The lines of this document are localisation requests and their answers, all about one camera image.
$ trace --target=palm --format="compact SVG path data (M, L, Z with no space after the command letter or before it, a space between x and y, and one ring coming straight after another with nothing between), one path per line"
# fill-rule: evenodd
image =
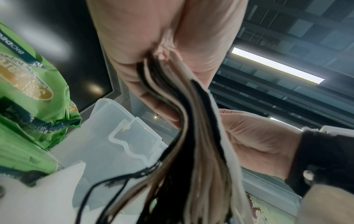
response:
M220 110L226 134L241 166L285 179L301 131L254 114Z
M87 3L100 40L121 78L150 108L172 122L178 121L178 115L146 92L137 77L136 63L156 48L165 30L171 27L177 51L208 86L239 30L247 6L247 0Z

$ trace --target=linear light fixture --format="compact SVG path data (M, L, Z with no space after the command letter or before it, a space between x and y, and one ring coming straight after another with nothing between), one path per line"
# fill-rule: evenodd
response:
M282 122L283 124L290 125L290 126L292 126L292 127L294 127L294 128L297 128L297 129L299 129L299 130L301 130L301 131L302 131L302 129L301 129L301 128L296 127L296 126L291 125L291 124L288 124L288 123L285 123L284 121L280 121L280 120L278 120L278 119L275 119L274 117L270 117L269 119L270 119L270 120L273 120L273 121L279 121L279 122Z
M309 74L307 72L300 71L298 69L289 67L287 65L280 64L279 62L275 62L275 61L269 60L267 58L255 55L253 53L241 50L241 49L236 48L236 47L232 50L232 53L235 54L235 55L238 55L238 56L253 60L255 62L261 63L261 64L263 64L265 66L268 66L268 67L271 67L271 68L286 72L288 74L297 76L299 78L306 79L306 80L308 80L310 82L313 82L313 83L316 83L316 84L320 84L321 82L323 82L325 80L325 79L320 78L318 76Z

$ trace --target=green package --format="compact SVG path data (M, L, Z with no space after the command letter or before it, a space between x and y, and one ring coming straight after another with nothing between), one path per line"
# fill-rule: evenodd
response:
M58 70L3 23L0 123L45 150L62 141L68 127L81 123L69 87Z

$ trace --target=translucent plastic box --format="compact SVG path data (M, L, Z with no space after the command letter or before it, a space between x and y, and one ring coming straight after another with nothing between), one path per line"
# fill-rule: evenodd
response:
M81 128L70 133L51 153L65 167L80 161L86 163L73 198L73 206L78 207L93 184L151 166L166 148L162 138L140 118L113 100L100 99ZM130 181L127 187L138 181ZM89 209L105 206L118 189L95 190L88 202ZM138 214L143 200L138 200L138 207L132 206L124 212Z

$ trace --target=black screen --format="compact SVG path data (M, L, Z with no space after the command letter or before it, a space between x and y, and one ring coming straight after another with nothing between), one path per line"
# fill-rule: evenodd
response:
M58 69L79 111L112 92L85 0L0 0L0 20Z

